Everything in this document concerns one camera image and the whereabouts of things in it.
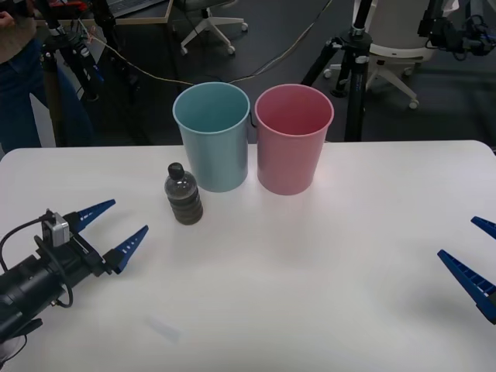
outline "white wire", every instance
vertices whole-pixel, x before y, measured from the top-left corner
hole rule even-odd
[[[236,79],[236,80],[233,80],[233,81],[230,81],[229,84],[233,84],[233,83],[236,83],[238,81],[245,81],[245,80],[249,80],[249,79],[252,79],[260,74],[262,74],[267,68],[269,68],[270,66],[272,66],[273,64],[275,64],[276,62],[278,62],[279,60],[283,60],[299,43],[300,41],[303,39],[303,37],[305,37],[305,35],[307,33],[310,32],[310,30],[313,28],[313,26],[317,23],[317,21],[319,20],[319,17],[320,15],[325,11],[327,10],[327,8],[332,4],[332,1],[333,0],[329,0],[327,2],[327,4],[325,5],[324,9],[319,13],[319,15],[317,16],[317,18],[310,24],[310,26],[308,26],[305,31],[303,31],[303,33],[301,33],[301,35],[295,40],[295,42],[288,48],[286,49],[286,51],[284,53],[282,53],[278,58],[276,58],[275,60],[272,60],[270,63],[268,63],[267,65],[263,66],[262,69],[260,69],[258,72],[256,72],[255,74],[252,74],[250,76],[246,76],[246,77],[242,77],[242,78],[239,78],[239,79]],[[119,58],[121,58],[122,60],[124,60],[129,66],[132,66],[134,68],[136,68],[139,72],[153,78],[153,79],[157,79],[157,80],[160,80],[160,81],[166,81],[166,82],[170,82],[170,83],[179,83],[179,84],[185,84],[185,85],[194,85],[193,83],[189,83],[187,81],[180,81],[180,80],[174,80],[174,79],[165,79],[165,78],[161,78],[161,77],[158,77],[158,76],[155,76],[153,74],[150,74],[149,72],[146,72],[145,70],[142,70],[141,68],[137,67],[135,64],[132,64],[131,62],[129,62],[124,56],[122,56],[117,50],[115,50],[114,48],[112,48],[111,46],[109,46],[107,43],[105,43],[104,41],[100,40],[98,37],[96,37],[94,34],[90,33],[88,31],[88,29],[86,28],[86,26],[84,25],[84,23],[81,21],[81,19],[78,19],[78,22],[82,25],[84,31],[86,32],[88,38],[90,40],[96,40],[98,43],[100,43],[101,45],[103,45],[104,47],[107,47],[109,48],[111,51],[113,51]]]

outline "white office chair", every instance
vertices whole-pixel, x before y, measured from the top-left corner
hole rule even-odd
[[[388,65],[413,65],[403,71],[404,76],[410,76],[415,67],[430,60],[434,54],[434,50],[425,48],[427,39],[417,34],[428,4],[429,0],[373,0],[365,23],[365,29],[374,41],[370,47],[367,89],[377,77],[382,77],[410,97],[410,109],[419,106],[417,94],[389,70]],[[353,19],[357,16],[359,5],[360,0],[355,0]],[[458,0],[447,0],[444,16],[459,7]],[[332,70],[340,69],[340,64],[331,64],[324,70],[324,77],[330,78]]]
[[[181,42],[181,54],[184,56],[188,54],[186,45],[192,41],[201,31],[212,31],[220,40],[227,45],[227,53],[234,54],[236,49],[231,44],[231,40],[224,35],[217,27],[219,25],[231,25],[240,23],[241,30],[247,31],[248,24],[242,18],[226,18],[226,17],[213,17],[210,12],[210,7],[214,6],[228,6],[237,0],[176,0],[174,6],[182,12],[194,12],[201,10],[203,20],[195,27],[194,30]]]

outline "blue cup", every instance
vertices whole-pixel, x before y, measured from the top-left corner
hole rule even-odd
[[[194,85],[176,98],[172,113],[198,185],[213,192],[240,186],[248,175],[245,92],[226,83]]]

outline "robotic equipment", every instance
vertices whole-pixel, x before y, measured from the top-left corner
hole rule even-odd
[[[451,21],[443,17],[443,3],[443,0],[431,0],[420,22],[418,35],[428,38],[425,46],[451,52],[457,60],[465,60],[468,53],[487,56],[496,47],[496,36],[484,22],[481,0],[467,3],[467,19],[462,29],[456,29]]]
[[[473,217],[471,222],[496,239],[496,225],[493,222],[481,217]],[[472,297],[480,312],[489,322],[496,324],[496,286],[459,262],[445,250],[440,250],[437,255],[463,289]]]
[[[103,257],[79,235],[114,204],[112,199],[64,216],[47,210],[38,219],[4,236],[0,242],[0,265],[5,272],[0,276],[0,343],[26,336],[39,328],[43,322],[35,317],[48,305],[70,308],[74,301],[72,288],[89,274],[99,277],[105,272],[120,274],[124,270],[146,235],[148,226]],[[43,238],[35,236],[34,239],[40,258],[31,255],[8,269],[2,256],[5,241],[19,230],[38,222],[41,223]],[[64,293],[63,285],[69,297],[67,304],[59,300]],[[0,362],[0,369],[5,361]]]

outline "tripod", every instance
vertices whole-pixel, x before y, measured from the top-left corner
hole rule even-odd
[[[344,51],[336,88],[331,91],[331,94],[338,98],[345,97],[346,83],[351,74],[350,97],[344,135],[345,142],[359,142],[362,140],[365,86],[367,83],[370,45],[372,44],[372,38],[365,32],[365,22],[367,21],[371,4],[372,0],[361,1],[355,23],[350,30],[341,33],[339,37],[333,37],[325,43],[320,56],[310,67],[301,82],[303,85],[311,86],[334,55],[339,50]]]
[[[53,16],[47,0],[36,0],[36,7],[43,15],[50,31],[50,36],[46,38],[41,48],[40,61],[43,68],[46,101],[53,125],[53,136],[57,147],[67,146],[55,52],[60,51],[63,59],[79,80],[88,101],[96,101],[99,98],[98,93],[106,93],[103,84],[104,79],[100,74],[95,59],[81,41],[79,35],[72,32],[66,33],[57,18]],[[106,97],[113,99],[112,93],[106,94]],[[146,137],[144,131],[139,125],[131,122],[130,117],[132,116],[126,112],[125,108],[119,107],[119,112],[122,113],[122,120],[134,142],[137,145],[150,145],[150,140]]]

